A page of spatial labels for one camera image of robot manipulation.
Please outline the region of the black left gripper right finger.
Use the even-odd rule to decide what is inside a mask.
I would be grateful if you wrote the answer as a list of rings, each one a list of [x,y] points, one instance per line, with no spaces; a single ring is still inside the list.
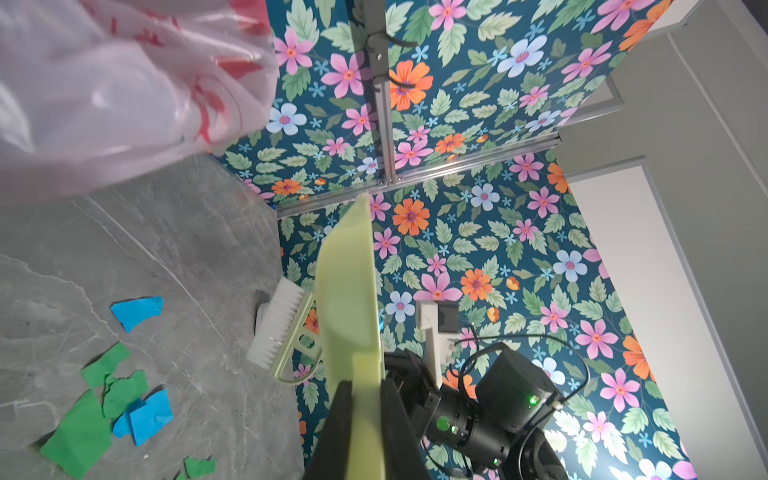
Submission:
[[[382,441],[387,480],[430,480],[418,440],[392,379],[380,388]]]

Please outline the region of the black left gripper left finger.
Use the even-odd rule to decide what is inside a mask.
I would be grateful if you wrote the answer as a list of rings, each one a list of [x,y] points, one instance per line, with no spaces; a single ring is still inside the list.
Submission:
[[[346,477],[352,433],[352,382],[342,381],[331,404],[303,480],[343,480]]]

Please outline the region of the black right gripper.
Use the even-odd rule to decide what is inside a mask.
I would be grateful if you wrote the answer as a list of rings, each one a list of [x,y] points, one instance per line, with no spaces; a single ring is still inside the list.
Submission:
[[[463,456],[467,473],[496,470],[510,454],[510,434],[481,405],[459,391],[438,386],[423,359],[411,351],[384,355],[416,437]]]

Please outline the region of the light green hand brush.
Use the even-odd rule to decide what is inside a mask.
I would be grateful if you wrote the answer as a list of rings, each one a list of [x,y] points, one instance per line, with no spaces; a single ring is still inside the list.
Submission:
[[[268,310],[247,350],[246,359],[268,370],[276,381],[299,385],[314,375],[322,359],[320,335],[305,325],[315,306],[315,295],[282,277],[268,301]],[[292,364],[295,351],[308,356],[311,366],[307,373],[289,379],[287,368]]]

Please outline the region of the light green dustpan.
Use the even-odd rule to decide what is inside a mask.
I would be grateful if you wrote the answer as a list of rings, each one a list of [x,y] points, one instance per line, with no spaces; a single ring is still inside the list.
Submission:
[[[361,194],[322,243],[314,293],[319,318],[326,388],[333,405],[348,390],[351,400],[346,447],[334,447],[342,461],[333,479],[384,479],[380,385],[380,343],[376,268],[373,255],[372,197]]]

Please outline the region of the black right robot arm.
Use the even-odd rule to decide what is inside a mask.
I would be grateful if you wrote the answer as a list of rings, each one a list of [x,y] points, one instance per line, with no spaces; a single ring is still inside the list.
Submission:
[[[456,387],[439,387],[426,362],[410,351],[384,355],[416,439],[460,454],[461,469],[454,472],[460,478],[489,470],[501,479],[566,479],[543,432],[566,397],[543,368],[504,343],[474,358],[491,354],[496,358],[474,394],[462,379]]]

